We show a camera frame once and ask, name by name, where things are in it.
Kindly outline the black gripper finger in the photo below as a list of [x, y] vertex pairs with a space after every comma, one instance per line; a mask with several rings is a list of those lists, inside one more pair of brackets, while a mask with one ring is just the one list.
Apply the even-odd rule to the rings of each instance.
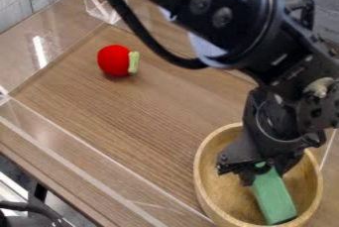
[[285, 176], [285, 174], [294, 168], [294, 166], [299, 163], [299, 159], [267, 159], [266, 163], [275, 168], [278, 174]]
[[243, 186], [251, 186], [255, 182], [255, 177], [266, 174], [269, 171], [270, 166], [267, 164], [243, 166], [239, 171]]

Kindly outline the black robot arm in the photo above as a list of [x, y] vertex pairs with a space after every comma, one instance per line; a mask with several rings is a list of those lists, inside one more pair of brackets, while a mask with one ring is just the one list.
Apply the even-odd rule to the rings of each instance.
[[123, 0], [107, 0], [145, 45], [189, 68], [237, 69], [257, 87], [250, 92], [243, 130], [217, 158], [221, 174], [246, 185], [275, 170], [287, 173], [305, 151], [339, 127], [339, 53], [314, 32], [313, 0], [150, 0], [213, 55], [182, 58], [151, 36]]

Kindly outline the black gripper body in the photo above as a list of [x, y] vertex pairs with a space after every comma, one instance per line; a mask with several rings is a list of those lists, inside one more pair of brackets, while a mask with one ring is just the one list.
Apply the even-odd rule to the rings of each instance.
[[269, 136], [261, 130], [255, 133], [250, 128], [233, 128], [225, 134], [231, 134], [217, 156], [218, 174], [230, 172], [239, 175], [241, 168], [266, 163], [267, 159], [303, 158], [306, 139], [303, 136], [287, 140]]

